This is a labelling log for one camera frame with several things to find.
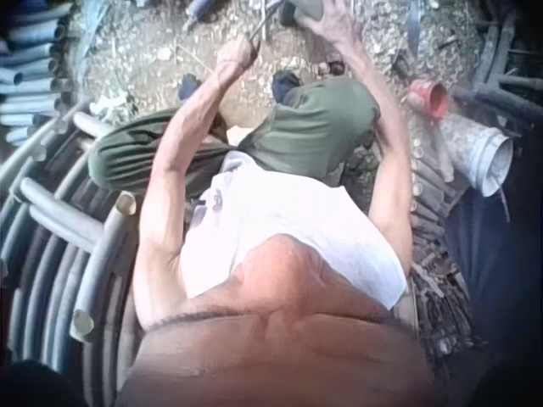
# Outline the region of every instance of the foot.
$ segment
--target foot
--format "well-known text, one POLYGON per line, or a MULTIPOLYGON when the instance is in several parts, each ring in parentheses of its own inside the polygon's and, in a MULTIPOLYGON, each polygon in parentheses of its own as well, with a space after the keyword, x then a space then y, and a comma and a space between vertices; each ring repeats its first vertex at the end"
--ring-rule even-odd
POLYGON ((300 85, 301 83, 298 76, 296 76, 294 72, 290 70, 280 70, 275 73, 273 81, 271 82, 273 98, 277 103, 283 103, 287 93, 300 85))
POLYGON ((183 102, 190 98, 193 93, 196 92, 196 89, 200 87, 202 84, 202 81, 199 81, 196 79, 196 76, 193 74, 186 74, 183 76, 183 79, 181 81, 181 85, 177 88, 177 96, 179 97, 179 101, 183 102))

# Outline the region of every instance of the pipe pile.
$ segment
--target pipe pile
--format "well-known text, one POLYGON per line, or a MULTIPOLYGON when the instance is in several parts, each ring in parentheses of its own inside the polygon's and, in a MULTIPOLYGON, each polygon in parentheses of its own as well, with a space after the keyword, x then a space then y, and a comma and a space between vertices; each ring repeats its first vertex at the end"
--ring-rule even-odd
POLYGON ((58 117, 70 106, 73 81, 63 77, 61 42, 73 3, 12 16, 6 35, 12 51, 0 54, 0 125, 18 147, 32 134, 40 116, 58 117))
POLYGON ((114 129, 82 112, 88 102, 59 118, 64 126, 52 120, 36 131, 2 168, 3 298, 12 298, 13 362, 35 360, 77 377, 88 405, 113 405, 142 338, 129 295, 141 202, 89 178, 92 142, 114 129), (37 145, 47 150, 39 160, 37 145))

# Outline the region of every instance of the red cup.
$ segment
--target red cup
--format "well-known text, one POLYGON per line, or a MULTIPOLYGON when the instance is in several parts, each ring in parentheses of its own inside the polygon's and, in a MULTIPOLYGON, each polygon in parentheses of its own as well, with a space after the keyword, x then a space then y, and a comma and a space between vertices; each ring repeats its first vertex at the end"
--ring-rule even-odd
POLYGON ((447 90, 439 81, 416 79, 409 86, 407 100, 416 110, 434 119, 442 119, 449 109, 447 90))

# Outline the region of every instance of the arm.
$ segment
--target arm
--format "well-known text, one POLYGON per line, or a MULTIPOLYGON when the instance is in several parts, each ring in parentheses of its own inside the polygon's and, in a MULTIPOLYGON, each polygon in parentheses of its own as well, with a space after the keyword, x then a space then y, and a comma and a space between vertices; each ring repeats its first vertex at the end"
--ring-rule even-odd
POLYGON ((355 21, 344 0, 322 0, 321 21, 309 17, 302 25, 329 41, 342 54, 354 77, 363 83, 381 109, 378 142, 383 151, 379 166, 369 219, 383 233, 398 257, 406 274, 411 266, 412 234, 409 220, 412 185, 409 134, 395 95, 379 74, 358 36, 355 21))
POLYGON ((254 60, 255 50, 244 38, 227 44, 213 74, 177 111, 162 136, 143 201, 134 270, 136 311, 145 329, 175 315, 187 298, 179 272, 185 175, 226 91, 254 60))

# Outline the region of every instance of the dirt ground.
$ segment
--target dirt ground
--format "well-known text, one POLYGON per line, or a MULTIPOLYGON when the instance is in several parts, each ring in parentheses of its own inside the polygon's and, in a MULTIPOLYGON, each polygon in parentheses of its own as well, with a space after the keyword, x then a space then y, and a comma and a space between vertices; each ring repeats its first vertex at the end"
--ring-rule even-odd
MULTIPOLYGON (((367 50, 399 92, 404 84, 391 69, 391 62, 397 50, 406 47, 409 2, 354 1, 367 50)), ((186 5, 180 0, 155 0, 149 8, 137 8, 130 1, 111 2, 87 56, 83 83, 85 93, 95 100, 102 96, 118 102, 107 121, 118 125, 135 116, 175 107, 183 75, 193 73, 204 79, 221 44, 252 31, 260 20, 260 0, 218 1, 206 21, 187 34, 182 32, 186 5), (129 103, 123 102, 126 95, 129 103)), ((417 73, 441 79, 447 86, 464 80, 477 63, 481 42, 474 21, 479 11, 470 0, 428 0, 422 5, 417 73), (453 35, 458 41, 438 50, 453 35)), ((274 104, 270 85, 278 70, 292 70, 304 83, 324 79, 324 53, 316 50, 321 48, 307 33, 281 27, 274 17, 269 41, 262 44, 254 67, 232 87, 221 105, 228 125, 256 127, 266 117, 274 104)), ((364 210, 371 200, 377 166, 371 152, 358 148, 344 176, 344 184, 364 210)))

